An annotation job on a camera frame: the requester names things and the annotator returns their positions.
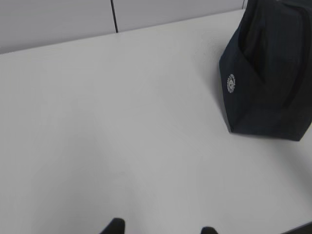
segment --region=dark navy bag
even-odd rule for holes
[[[220,60],[231,132],[299,141],[312,121],[312,0],[249,0]]]

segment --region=white wall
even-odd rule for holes
[[[231,11],[243,5],[243,0],[114,2],[120,31]],[[110,0],[0,0],[0,54],[114,32]]]
[[[119,31],[241,9],[243,0],[115,0]]]
[[[0,0],[0,53],[113,32],[110,0]]]

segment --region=black object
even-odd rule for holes
[[[125,221],[121,218],[114,218],[100,234],[124,234]]]
[[[312,121],[312,0],[249,0],[220,60],[231,132],[299,141]]]
[[[308,223],[302,227],[296,228],[284,234],[312,234],[312,223]]]
[[[201,230],[200,234],[218,234],[214,228],[205,227]]]

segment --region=circular logo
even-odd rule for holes
[[[233,74],[230,74],[228,77],[228,91],[231,94],[235,89],[235,77]]]

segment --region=white logo patch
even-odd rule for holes
[[[228,77],[228,91],[231,94],[235,89],[235,76],[230,74]]]

